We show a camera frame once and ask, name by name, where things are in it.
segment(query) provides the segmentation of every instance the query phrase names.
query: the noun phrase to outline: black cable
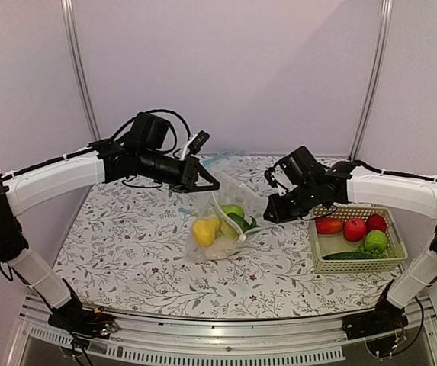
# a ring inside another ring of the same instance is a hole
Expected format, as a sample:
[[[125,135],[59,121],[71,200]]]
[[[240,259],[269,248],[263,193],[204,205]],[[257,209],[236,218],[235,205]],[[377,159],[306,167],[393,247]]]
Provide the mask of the black cable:
[[[353,162],[357,162],[359,165],[363,166],[367,170],[370,170],[371,172],[378,173],[378,174],[384,174],[384,175],[392,175],[394,177],[400,177],[400,178],[415,178],[420,179],[422,181],[434,181],[437,183],[437,179],[426,177],[424,175],[417,175],[412,173],[405,173],[405,172],[393,172],[391,170],[382,170],[379,168],[375,168],[374,166],[369,165],[366,162],[363,162],[362,160],[354,160]]]
[[[302,219],[302,221],[314,221],[314,220],[318,220],[318,219],[324,219],[325,217],[328,217],[330,215],[333,215],[336,211],[337,211],[337,206],[333,205],[333,210],[330,211],[329,213],[325,213],[324,215],[319,215],[317,217],[312,217],[311,219],[304,219],[303,217],[300,217]]]
[[[181,151],[181,148],[179,148],[179,149],[177,149],[176,151],[174,151],[174,152],[172,153],[172,157],[173,157],[174,159],[179,160],[180,157],[177,156],[176,154],[179,153],[180,151]]]
[[[8,266],[8,274],[6,274],[5,270],[2,267],[2,261],[0,261],[0,272],[2,273],[2,275],[10,282],[13,282],[13,271],[11,270],[11,267]]]
[[[150,111],[146,111],[145,113],[154,114],[154,113],[167,113],[172,114],[173,116],[177,117],[183,124],[183,126],[186,129],[186,133],[188,134],[188,140],[191,137],[191,130],[189,130],[188,123],[185,121],[185,119],[177,112],[171,111],[169,109],[151,109]]]
[[[405,348],[403,348],[401,351],[394,352],[394,353],[393,353],[393,356],[395,356],[395,355],[400,355],[400,354],[402,354],[403,352],[407,351],[408,348],[410,348],[410,347],[411,347],[411,346],[416,342],[416,340],[419,338],[419,335],[422,333],[422,330],[423,330],[423,322],[425,321],[425,311],[423,310],[423,305],[422,305],[422,303],[419,302],[418,297],[415,297],[415,300],[416,300],[416,302],[418,303],[418,305],[419,305],[419,310],[420,310],[421,313],[422,313],[422,319],[420,320],[420,323],[419,323],[418,332],[416,332],[416,334],[415,334],[415,338],[413,338],[413,340],[411,341],[411,343],[410,343],[409,345],[407,345],[407,346],[406,346]]]
[[[118,137],[118,135],[121,133],[121,131],[123,131],[125,128],[128,127],[129,124],[131,124],[132,122],[135,121],[135,118],[137,118],[137,116],[132,117],[131,119],[129,119],[127,122],[125,122],[118,130],[117,132],[115,132],[109,139],[108,141],[115,141],[115,139]]]
[[[45,297],[43,297],[43,296],[42,296],[38,291],[37,291],[37,293],[38,293],[38,296],[40,296],[40,298],[42,299],[43,303],[45,303],[45,305],[49,308],[50,312],[51,312],[51,313],[52,313],[52,314],[57,318],[57,321],[59,322],[59,324],[61,324],[61,325],[64,327],[64,330],[65,330],[66,332],[68,332],[68,333],[71,335],[71,337],[72,337],[72,339],[74,340],[74,342],[77,343],[77,345],[78,345],[79,348],[81,349],[82,354],[84,355],[86,361],[88,362],[88,365],[89,365],[89,366],[94,366],[93,363],[91,362],[91,359],[89,358],[88,354],[86,353],[85,348],[82,346],[82,343],[80,342],[79,337],[78,337],[76,334],[74,334],[74,332],[71,332],[71,331],[69,330],[69,327],[67,326],[66,321],[64,321],[63,319],[61,319],[60,316],[59,316],[57,313],[55,313],[55,312],[52,311],[52,307],[50,306],[49,303],[47,303],[47,300],[45,300]],[[72,344],[72,354],[73,354],[73,355],[74,355],[74,352],[75,352],[75,351],[76,351],[76,348],[75,348],[74,343],[73,343],[73,344]],[[84,366],[84,365],[81,363],[81,361],[77,359],[77,357],[74,357],[74,359],[76,360],[76,362],[77,362],[80,366]]]
[[[148,185],[129,185],[128,182],[134,180],[135,178],[136,178],[136,176],[133,177],[132,179],[127,180],[127,181],[122,181],[121,184],[124,185],[125,187],[128,187],[128,188],[141,188],[141,189],[161,188],[163,186],[162,183],[160,183],[159,185],[151,185],[151,186],[148,186]]]
[[[413,340],[409,343],[409,345],[407,345],[405,348],[403,348],[401,351],[396,352],[396,350],[394,350],[394,352],[391,355],[387,355],[387,356],[382,356],[386,351],[389,351],[392,349],[392,347],[388,347],[385,350],[383,350],[382,352],[379,352],[380,357],[375,355],[375,350],[372,351],[371,349],[369,349],[367,343],[366,343],[366,347],[369,349],[369,352],[372,353],[373,356],[375,356],[378,359],[383,359],[383,358],[391,358],[393,356],[396,355],[400,355],[403,352],[406,352],[409,348],[411,348],[411,346],[416,342],[416,340],[419,338],[419,335],[422,333],[423,330],[423,323],[425,322],[425,310],[423,309],[423,305],[422,303],[420,303],[420,301],[418,300],[418,297],[415,297],[416,302],[419,305],[419,309],[420,312],[422,314],[422,319],[420,320],[420,324],[419,324],[419,328],[418,331],[415,334],[415,337],[413,338]]]
[[[92,147],[89,147],[89,148],[84,149],[84,150],[79,150],[79,151],[76,151],[76,152],[71,152],[70,154],[67,154],[66,157],[64,157],[64,156],[57,156],[56,158],[48,159],[45,162],[39,162],[39,163],[37,163],[35,165],[28,166],[27,168],[23,168],[23,169],[17,170],[13,174],[7,175],[6,178],[11,178],[12,176],[13,177],[17,177],[19,175],[22,175],[22,174],[25,174],[25,173],[28,173],[28,172],[32,172],[35,169],[40,169],[40,168],[43,168],[44,166],[55,164],[56,162],[63,162],[66,159],[76,158],[78,156],[90,153],[91,151],[95,151],[95,149],[93,149]]]

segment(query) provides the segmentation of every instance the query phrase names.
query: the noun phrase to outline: red apple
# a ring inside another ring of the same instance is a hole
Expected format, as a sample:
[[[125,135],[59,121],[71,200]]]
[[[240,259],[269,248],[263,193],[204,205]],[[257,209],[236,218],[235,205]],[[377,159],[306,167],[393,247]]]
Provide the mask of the red apple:
[[[364,239],[367,231],[363,219],[348,219],[343,227],[343,236],[348,242],[358,242]]]
[[[368,227],[368,233],[370,233],[372,230],[379,230],[383,233],[387,232],[386,221],[381,215],[372,215],[368,218],[366,225]]]

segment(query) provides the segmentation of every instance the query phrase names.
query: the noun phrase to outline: cucumber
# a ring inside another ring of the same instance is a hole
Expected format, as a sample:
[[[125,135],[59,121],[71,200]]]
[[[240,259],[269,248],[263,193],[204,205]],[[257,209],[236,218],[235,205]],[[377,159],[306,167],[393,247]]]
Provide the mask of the cucumber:
[[[376,257],[366,252],[341,252],[326,255],[323,259],[326,261],[352,261],[359,259],[376,259]]]

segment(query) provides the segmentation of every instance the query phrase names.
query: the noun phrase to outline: white wall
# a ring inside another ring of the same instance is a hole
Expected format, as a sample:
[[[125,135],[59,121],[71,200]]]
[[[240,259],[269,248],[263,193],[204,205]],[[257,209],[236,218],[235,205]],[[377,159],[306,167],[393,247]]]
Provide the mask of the white wall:
[[[59,0],[0,2],[0,169],[23,168],[90,140]],[[31,244],[52,262],[81,199],[73,192],[21,218]],[[0,364],[25,295],[0,274]]]
[[[170,108],[211,134],[204,151],[348,155],[380,1],[81,0],[74,11],[104,136]]]
[[[360,158],[386,169],[437,174],[437,2],[394,2],[387,53]],[[435,222],[396,212],[410,256]],[[430,290],[437,312],[437,284]]]

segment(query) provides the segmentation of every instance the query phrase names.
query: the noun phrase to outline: red fruit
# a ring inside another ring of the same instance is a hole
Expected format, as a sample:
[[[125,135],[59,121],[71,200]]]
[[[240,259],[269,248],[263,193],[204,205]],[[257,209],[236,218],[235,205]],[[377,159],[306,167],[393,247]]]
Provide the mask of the red fruit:
[[[315,224],[319,234],[338,234],[343,229],[343,221],[340,219],[318,219]]]
[[[364,239],[367,231],[363,219],[348,219],[343,227],[343,236],[348,242],[358,242]]]
[[[372,230],[379,230],[383,233],[387,232],[386,221],[381,215],[372,215],[369,217],[366,222],[366,226],[368,228],[368,233],[370,233]]]

